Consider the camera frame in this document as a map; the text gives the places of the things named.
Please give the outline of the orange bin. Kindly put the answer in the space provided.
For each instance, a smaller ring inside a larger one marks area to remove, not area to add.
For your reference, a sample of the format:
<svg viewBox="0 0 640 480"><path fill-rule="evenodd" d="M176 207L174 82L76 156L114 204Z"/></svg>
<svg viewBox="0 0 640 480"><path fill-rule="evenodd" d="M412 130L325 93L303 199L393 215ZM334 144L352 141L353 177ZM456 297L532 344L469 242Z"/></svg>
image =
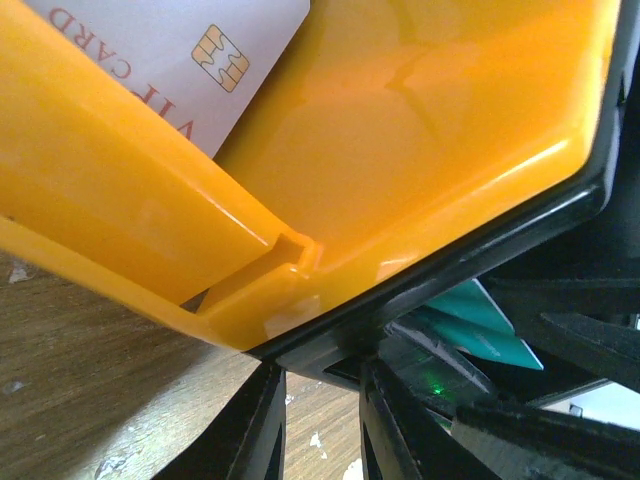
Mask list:
<svg viewBox="0 0 640 480"><path fill-rule="evenodd" d="M5 1L1 247L251 350L512 234L598 152L635 1Z"/></svg>

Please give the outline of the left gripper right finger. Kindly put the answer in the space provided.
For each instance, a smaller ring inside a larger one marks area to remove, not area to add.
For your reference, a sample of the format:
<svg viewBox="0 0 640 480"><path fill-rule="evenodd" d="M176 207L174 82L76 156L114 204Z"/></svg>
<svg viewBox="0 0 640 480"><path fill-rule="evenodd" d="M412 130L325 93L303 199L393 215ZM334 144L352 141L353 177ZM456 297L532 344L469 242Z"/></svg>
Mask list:
<svg viewBox="0 0 640 480"><path fill-rule="evenodd" d="M445 479L445 430L379 359L362 365L359 397L366 479Z"/></svg>

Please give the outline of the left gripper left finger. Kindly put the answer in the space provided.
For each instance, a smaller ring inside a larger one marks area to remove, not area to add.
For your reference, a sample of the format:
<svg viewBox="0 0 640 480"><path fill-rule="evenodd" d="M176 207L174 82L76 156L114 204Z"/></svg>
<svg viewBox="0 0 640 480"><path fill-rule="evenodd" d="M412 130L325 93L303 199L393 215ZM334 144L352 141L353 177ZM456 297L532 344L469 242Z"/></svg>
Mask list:
<svg viewBox="0 0 640 480"><path fill-rule="evenodd" d="M161 479L281 479L286 377L262 363L215 419L160 472Z"/></svg>

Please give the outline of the teal credit card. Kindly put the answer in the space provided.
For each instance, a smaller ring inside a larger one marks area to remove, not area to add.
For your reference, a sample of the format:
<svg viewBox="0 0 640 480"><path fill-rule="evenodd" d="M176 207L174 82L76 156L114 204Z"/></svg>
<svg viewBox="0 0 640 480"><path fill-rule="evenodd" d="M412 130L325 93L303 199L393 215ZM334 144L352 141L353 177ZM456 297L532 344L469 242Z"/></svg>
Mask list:
<svg viewBox="0 0 640 480"><path fill-rule="evenodd" d="M481 283L468 280L428 301L419 315L455 348L497 363L544 369Z"/></svg>

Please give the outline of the white pink cards stack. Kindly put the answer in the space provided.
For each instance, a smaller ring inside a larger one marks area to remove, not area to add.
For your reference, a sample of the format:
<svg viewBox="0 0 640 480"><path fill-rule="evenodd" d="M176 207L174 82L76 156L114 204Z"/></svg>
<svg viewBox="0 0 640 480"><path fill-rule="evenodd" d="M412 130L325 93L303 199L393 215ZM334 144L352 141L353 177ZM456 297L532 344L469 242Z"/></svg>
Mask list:
<svg viewBox="0 0 640 480"><path fill-rule="evenodd" d="M29 7L210 157L308 1L31 1Z"/></svg>

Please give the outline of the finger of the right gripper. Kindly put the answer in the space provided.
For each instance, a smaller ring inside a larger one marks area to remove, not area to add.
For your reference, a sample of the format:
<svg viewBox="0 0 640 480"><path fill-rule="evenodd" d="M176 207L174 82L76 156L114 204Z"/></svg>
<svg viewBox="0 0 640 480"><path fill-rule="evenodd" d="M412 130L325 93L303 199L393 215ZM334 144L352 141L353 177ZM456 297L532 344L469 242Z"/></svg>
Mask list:
<svg viewBox="0 0 640 480"><path fill-rule="evenodd" d="M505 402L457 409L453 438L501 479L637 479L639 433Z"/></svg>
<svg viewBox="0 0 640 480"><path fill-rule="evenodd" d="M540 326L555 355L616 383L639 382L639 331L581 314L542 314Z"/></svg>

